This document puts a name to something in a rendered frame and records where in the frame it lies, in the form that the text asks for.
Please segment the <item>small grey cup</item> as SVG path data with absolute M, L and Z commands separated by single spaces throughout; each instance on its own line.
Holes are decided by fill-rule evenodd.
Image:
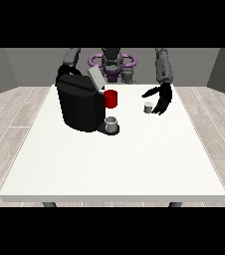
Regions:
M 117 120 L 115 117 L 107 117 L 105 119 L 106 131 L 114 132 L 117 129 Z

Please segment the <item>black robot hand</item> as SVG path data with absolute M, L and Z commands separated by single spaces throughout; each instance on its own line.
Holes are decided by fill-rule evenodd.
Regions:
M 75 67 L 70 67 L 68 65 L 62 65 L 59 69 L 58 69 L 58 74 L 56 77 L 56 82 L 59 82 L 60 78 L 66 74 L 73 74 L 73 75 L 80 75 L 81 72 L 76 69 Z
M 151 112 L 153 114 L 158 114 L 159 116 L 161 116 L 167 110 L 169 104 L 172 101 L 172 88 L 169 83 L 163 83 L 158 87 L 146 91 L 142 95 L 142 97 L 148 98 L 155 94 L 159 94 L 159 99 L 156 106 Z

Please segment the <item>red pod holder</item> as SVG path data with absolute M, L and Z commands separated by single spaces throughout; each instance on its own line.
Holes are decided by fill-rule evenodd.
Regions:
M 105 97 L 105 107 L 108 109 L 113 109 L 117 106 L 117 91 L 106 90 L 104 92 Z

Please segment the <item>pale grey machine lid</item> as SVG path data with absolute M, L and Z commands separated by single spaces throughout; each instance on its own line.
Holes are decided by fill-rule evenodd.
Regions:
M 100 91 L 106 84 L 106 80 L 104 79 L 101 70 L 98 66 L 93 66 L 87 70 L 88 75 L 92 79 L 96 89 Z

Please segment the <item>black coffee machine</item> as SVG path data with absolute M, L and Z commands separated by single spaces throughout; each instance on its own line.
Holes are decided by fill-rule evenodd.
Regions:
M 119 133 L 106 131 L 104 92 L 99 92 L 89 76 L 64 75 L 56 84 L 64 122 L 79 131 L 100 131 L 107 135 Z

